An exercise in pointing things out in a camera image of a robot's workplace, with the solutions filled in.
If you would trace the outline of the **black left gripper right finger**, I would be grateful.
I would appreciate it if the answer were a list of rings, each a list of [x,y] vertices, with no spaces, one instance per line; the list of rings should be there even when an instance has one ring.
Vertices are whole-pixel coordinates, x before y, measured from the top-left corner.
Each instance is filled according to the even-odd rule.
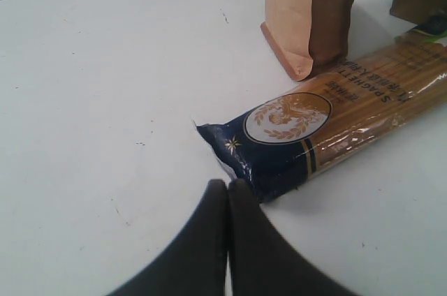
[[[231,285],[234,295],[347,295],[275,229],[248,184],[228,185]]]

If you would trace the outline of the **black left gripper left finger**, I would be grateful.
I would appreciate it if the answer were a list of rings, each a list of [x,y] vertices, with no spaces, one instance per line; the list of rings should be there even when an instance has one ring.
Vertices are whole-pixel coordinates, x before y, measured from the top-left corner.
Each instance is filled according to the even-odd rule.
[[[190,219],[142,271],[111,295],[224,295],[228,194],[212,179]]]

